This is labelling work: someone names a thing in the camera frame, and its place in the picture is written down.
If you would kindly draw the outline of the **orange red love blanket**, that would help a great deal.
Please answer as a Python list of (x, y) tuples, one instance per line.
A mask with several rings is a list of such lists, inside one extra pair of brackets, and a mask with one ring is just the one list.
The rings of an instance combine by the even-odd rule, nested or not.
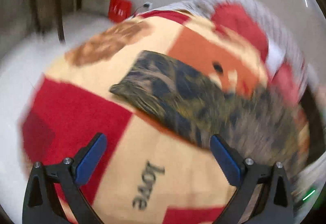
[(256, 48), (232, 30), (226, 36), (216, 32), (210, 18), (186, 10), (143, 13), (55, 61), (22, 124), (30, 172), (36, 162), (48, 166), (73, 158), (102, 133), (105, 153), (80, 187), (102, 223), (214, 223), (236, 187), (210, 144), (196, 146), (110, 91), (145, 50), (192, 66), (224, 92), (248, 98), (258, 86), (276, 91), (294, 108), (299, 144), (309, 155), (290, 66), (283, 62), (270, 78)]

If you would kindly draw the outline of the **dark floral patterned garment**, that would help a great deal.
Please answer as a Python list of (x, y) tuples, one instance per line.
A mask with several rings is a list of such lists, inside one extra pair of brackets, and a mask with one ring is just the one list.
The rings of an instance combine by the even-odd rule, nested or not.
[(282, 162), (289, 177), (306, 165), (295, 110), (274, 90), (258, 86), (248, 98), (224, 92), (192, 66), (145, 50), (110, 91), (200, 148), (219, 134), (257, 163)]

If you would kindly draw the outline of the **floral padded headboard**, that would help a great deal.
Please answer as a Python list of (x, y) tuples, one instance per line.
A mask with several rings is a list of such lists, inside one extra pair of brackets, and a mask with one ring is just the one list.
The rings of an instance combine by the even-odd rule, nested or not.
[(307, 65), (304, 55), (290, 30), (286, 28), (272, 11), (258, 0), (184, 0), (157, 9), (162, 11), (186, 10), (193, 15), (210, 18), (217, 4), (239, 4), (260, 28), (265, 31), (268, 38), (285, 52), (285, 58), (292, 68), (294, 81), (298, 86), (299, 96), (302, 96), (308, 85)]

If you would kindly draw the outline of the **left red heart pillow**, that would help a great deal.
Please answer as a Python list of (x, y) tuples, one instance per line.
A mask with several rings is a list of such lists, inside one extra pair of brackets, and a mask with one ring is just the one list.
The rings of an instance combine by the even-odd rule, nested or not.
[(265, 32), (246, 13), (239, 4), (216, 4), (210, 20), (215, 25), (215, 31), (227, 35), (232, 30), (248, 41), (260, 53), (263, 62), (266, 61), (269, 43)]

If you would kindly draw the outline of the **white square pillow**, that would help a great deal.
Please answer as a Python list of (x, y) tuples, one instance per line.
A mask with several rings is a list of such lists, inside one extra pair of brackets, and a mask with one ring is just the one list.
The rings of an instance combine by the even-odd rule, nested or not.
[(272, 39), (268, 39), (268, 41), (269, 47), (265, 66), (269, 77), (273, 79), (285, 60), (285, 52)]

